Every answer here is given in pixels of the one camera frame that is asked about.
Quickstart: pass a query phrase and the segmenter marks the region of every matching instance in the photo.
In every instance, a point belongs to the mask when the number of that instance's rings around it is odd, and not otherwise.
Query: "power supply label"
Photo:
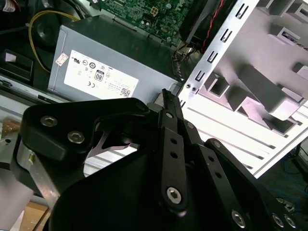
[[[138,79],[72,50],[64,84],[99,99],[132,97]]]

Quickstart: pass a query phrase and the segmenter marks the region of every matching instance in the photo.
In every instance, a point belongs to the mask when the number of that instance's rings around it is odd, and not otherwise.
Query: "white label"
[[[5,54],[5,61],[6,62],[12,62],[15,63],[16,62],[16,56],[10,53],[6,53]]]
[[[131,97],[138,81],[72,50],[64,84],[104,100]]]
[[[3,12],[14,12],[15,5],[11,0],[5,0],[5,6],[3,8]]]
[[[68,56],[65,54],[65,53],[62,53],[60,55],[59,58],[57,58],[56,60],[56,63],[59,65],[59,66],[62,66],[62,64],[64,64],[64,62],[67,60]]]

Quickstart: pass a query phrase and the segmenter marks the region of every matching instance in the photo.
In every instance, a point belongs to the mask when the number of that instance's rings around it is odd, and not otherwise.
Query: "motherboard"
[[[193,0],[98,0],[106,10],[170,45],[180,41],[179,28]]]

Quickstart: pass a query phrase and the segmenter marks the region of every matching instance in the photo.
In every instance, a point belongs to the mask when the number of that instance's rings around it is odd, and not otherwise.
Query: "barcode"
[[[128,98],[130,94],[130,90],[127,90],[125,88],[122,88],[121,95],[123,95],[125,98]]]

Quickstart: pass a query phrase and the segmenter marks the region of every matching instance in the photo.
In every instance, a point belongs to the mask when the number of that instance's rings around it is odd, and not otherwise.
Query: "red wire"
[[[207,30],[206,38],[203,41],[203,46],[202,46],[202,52],[203,53],[204,53],[205,43],[206,43],[207,39],[210,37],[210,32],[211,32],[211,29],[212,29],[212,26],[213,26],[213,22],[214,22],[215,18],[217,17],[218,12],[219,12],[220,8],[222,7],[223,3],[224,3],[224,0],[220,0],[220,4],[217,7],[217,9],[216,9],[216,11],[215,11],[215,13],[214,13],[214,15],[213,15],[213,17],[211,19],[210,26],[209,26],[209,28]]]

